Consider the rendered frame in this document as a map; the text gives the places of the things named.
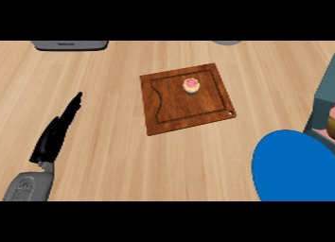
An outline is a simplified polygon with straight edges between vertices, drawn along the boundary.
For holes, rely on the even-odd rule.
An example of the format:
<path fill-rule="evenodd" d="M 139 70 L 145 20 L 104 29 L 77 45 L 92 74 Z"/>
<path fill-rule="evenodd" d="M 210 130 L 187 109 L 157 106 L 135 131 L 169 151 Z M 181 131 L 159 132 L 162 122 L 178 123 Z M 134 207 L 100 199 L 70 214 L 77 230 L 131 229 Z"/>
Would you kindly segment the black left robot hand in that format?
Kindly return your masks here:
<path fill-rule="evenodd" d="M 38 138 L 35 149 L 29 158 L 30 163 L 52 163 L 64 142 L 64 134 L 72 123 L 74 114 L 80 108 L 82 93 L 77 93 L 69 101 L 60 116 L 55 116 L 48 123 Z"/>

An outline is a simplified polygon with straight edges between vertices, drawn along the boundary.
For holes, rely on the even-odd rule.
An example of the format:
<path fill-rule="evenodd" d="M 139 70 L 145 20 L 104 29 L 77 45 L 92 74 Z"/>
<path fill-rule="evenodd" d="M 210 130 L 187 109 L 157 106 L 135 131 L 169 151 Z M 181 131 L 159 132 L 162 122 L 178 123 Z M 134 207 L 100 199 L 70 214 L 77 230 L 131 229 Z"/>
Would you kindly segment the brown wooden cutting board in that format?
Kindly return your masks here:
<path fill-rule="evenodd" d="M 182 89 L 187 78 L 199 81 L 193 94 Z M 142 75 L 139 80 L 147 136 L 237 116 L 213 63 Z"/>

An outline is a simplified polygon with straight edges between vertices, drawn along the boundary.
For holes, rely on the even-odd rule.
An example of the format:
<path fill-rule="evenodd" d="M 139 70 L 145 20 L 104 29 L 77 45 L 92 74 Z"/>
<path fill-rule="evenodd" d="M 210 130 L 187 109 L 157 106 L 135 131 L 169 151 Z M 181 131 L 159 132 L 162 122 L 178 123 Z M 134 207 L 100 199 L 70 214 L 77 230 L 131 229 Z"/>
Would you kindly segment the teal box with pink inside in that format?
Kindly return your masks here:
<path fill-rule="evenodd" d="M 312 111 L 302 131 L 314 137 L 335 153 L 335 140 L 326 133 L 329 117 L 335 118 L 335 54 L 327 64 L 321 82 L 314 93 Z"/>

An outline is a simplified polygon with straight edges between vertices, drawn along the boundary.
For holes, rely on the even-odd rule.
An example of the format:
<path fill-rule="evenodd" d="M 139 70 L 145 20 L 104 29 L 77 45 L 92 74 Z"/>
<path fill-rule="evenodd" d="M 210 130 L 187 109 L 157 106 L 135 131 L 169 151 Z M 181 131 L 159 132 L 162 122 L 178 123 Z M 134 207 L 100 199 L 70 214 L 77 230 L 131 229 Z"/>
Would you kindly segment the grey flat appliance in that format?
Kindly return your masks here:
<path fill-rule="evenodd" d="M 94 51 L 107 47 L 107 41 L 32 41 L 39 51 Z"/>

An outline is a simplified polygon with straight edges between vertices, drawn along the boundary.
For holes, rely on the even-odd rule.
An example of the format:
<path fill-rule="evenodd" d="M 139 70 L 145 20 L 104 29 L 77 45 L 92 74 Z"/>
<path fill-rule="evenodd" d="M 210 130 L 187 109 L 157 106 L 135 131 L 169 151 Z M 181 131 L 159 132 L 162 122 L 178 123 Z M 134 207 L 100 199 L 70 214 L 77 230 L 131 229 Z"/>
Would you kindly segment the pink frosted cupcake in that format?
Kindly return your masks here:
<path fill-rule="evenodd" d="M 182 89 L 188 94 L 193 94 L 199 90 L 199 81 L 194 78 L 187 78 L 182 81 Z"/>

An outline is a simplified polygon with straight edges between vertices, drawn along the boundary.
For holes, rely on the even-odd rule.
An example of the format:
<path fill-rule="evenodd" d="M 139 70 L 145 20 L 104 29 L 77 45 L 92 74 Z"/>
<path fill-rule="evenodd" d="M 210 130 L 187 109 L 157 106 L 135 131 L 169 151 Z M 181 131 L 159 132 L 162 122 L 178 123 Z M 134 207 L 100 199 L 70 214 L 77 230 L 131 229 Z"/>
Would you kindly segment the blue round plate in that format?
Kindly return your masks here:
<path fill-rule="evenodd" d="M 295 130 L 275 130 L 259 140 L 250 176 L 262 201 L 335 201 L 335 154 Z"/>

